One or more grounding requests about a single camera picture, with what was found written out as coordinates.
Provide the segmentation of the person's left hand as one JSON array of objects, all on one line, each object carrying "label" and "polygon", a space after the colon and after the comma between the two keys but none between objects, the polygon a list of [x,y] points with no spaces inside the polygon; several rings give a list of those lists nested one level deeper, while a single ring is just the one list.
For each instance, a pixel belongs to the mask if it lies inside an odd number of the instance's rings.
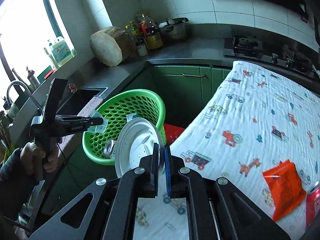
[{"label": "person's left hand", "polygon": [[[37,146],[34,142],[28,142],[24,148],[22,148],[20,153],[21,163],[28,175],[35,173],[35,169],[37,168],[36,161],[40,160],[40,163],[42,163],[42,159],[45,157],[45,151],[41,148],[41,146]],[[43,168],[47,173],[53,173],[56,170],[58,157],[59,149],[58,146],[55,146],[48,156],[47,162],[43,164]]]}]

